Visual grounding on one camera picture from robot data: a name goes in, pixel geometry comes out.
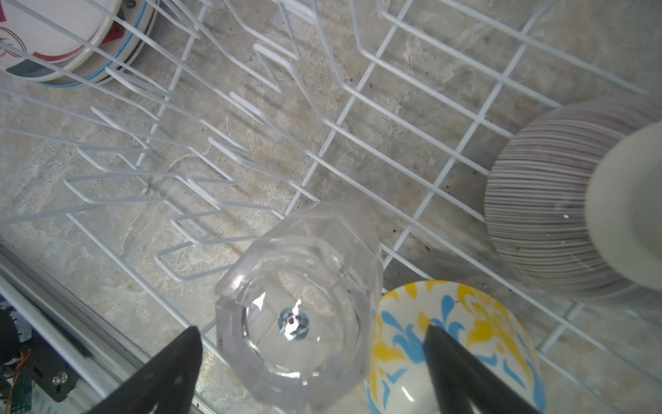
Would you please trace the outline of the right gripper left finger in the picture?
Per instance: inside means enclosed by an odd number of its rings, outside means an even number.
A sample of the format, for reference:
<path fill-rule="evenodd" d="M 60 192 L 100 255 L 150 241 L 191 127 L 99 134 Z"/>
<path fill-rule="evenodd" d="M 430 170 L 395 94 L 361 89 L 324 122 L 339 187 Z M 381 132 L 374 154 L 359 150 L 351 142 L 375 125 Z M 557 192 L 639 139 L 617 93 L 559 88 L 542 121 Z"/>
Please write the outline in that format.
<path fill-rule="evenodd" d="M 91 412 L 188 413 L 202 360 L 200 331 L 191 326 Z"/>

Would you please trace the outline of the plain white plate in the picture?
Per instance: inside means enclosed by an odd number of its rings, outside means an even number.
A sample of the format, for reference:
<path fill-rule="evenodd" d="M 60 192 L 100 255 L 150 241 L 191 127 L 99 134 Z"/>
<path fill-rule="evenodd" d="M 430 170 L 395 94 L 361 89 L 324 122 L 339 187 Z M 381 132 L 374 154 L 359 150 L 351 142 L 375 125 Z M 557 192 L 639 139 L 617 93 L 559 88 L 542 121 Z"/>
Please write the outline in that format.
<path fill-rule="evenodd" d="M 110 31 L 120 1 L 3 1 L 1 70 L 47 82 L 91 57 Z"/>

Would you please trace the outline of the watermelon pattern plate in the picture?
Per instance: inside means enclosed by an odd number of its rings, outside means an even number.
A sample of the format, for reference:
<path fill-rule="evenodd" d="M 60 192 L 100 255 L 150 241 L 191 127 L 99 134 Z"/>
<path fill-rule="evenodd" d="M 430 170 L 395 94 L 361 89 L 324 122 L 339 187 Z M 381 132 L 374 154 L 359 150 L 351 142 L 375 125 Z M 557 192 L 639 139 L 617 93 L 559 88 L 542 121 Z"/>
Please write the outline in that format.
<path fill-rule="evenodd" d="M 155 19 L 153 15 L 153 6 L 146 1 L 124 1 L 117 14 L 121 20 L 139 29 L 145 35 L 153 27 Z M 141 38 L 125 29 L 121 24 L 114 22 L 100 48 L 116 60 L 130 64 L 141 50 L 142 44 L 143 40 Z M 103 84 L 110 80 L 110 76 L 105 72 L 106 67 L 118 71 L 123 70 L 123 67 L 118 63 L 103 57 L 99 53 L 93 53 L 84 64 L 74 69 L 73 73 L 92 83 Z M 42 84 L 56 88 L 67 88 L 79 86 L 80 82 L 63 76 L 55 80 L 42 82 Z"/>

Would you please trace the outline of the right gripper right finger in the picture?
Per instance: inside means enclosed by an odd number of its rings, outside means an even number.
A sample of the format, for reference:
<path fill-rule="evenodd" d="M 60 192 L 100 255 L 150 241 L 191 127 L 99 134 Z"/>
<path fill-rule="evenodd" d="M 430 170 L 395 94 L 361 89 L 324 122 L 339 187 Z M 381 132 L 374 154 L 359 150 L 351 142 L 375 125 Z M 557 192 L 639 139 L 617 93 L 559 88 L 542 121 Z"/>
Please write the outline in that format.
<path fill-rule="evenodd" d="M 422 349 L 440 412 L 538 412 L 443 328 L 429 326 Z"/>

